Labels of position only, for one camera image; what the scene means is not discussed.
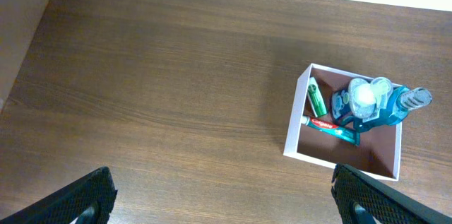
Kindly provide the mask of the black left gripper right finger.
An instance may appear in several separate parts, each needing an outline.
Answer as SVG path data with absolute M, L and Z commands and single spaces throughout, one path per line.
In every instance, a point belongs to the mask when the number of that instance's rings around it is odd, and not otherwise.
M 343 223 L 447 224 L 446 216 L 358 169 L 337 164 L 331 193 Z

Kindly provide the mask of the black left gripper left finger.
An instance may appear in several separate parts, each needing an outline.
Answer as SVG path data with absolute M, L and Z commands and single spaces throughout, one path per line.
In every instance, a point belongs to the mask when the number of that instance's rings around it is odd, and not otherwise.
M 100 167 L 2 223 L 107 223 L 117 197 L 111 172 Z

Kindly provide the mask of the green and white toothpaste tube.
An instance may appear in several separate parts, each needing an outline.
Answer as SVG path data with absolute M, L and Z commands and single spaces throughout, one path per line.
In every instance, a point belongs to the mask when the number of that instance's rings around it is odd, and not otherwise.
M 344 126 L 338 126 L 315 117 L 302 116 L 301 124 L 325 134 L 347 141 L 355 146 L 360 144 L 360 133 Z

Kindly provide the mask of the teal mouthwash bottle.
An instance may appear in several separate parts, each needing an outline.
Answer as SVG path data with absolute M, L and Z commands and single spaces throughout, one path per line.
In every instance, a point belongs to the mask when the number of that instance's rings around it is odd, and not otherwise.
M 352 115 L 349 104 L 339 107 L 339 104 L 343 104 L 342 98 L 345 93 L 347 93 L 346 89 L 337 91 L 331 98 L 331 108 L 337 114 L 333 118 L 333 122 L 340 126 L 345 126 L 352 122 L 354 130 L 360 133 L 378 126 L 399 124 L 411 111 L 426 107 L 433 100 L 432 94 L 426 88 L 409 89 L 407 86 L 400 86 L 392 92 L 386 108 L 381 108 L 378 111 L 377 118 L 360 119 Z

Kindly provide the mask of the green and white soap box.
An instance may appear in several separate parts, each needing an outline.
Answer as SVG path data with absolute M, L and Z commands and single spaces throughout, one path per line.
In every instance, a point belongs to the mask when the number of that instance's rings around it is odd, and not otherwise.
M 319 85 L 314 77 L 308 81 L 307 87 L 308 100 L 315 117 L 322 117 L 328 114 L 326 104 L 321 94 Z

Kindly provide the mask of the clear bottle with purple liquid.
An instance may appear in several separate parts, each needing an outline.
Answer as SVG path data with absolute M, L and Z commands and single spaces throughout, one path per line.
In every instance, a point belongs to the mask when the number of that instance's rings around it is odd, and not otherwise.
M 345 126 L 355 120 L 369 122 L 378 119 L 392 92 L 393 84 L 387 78 L 378 77 L 371 82 L 354 78 L 346 88 L 334 92 L 331 97 L 333 121 Z

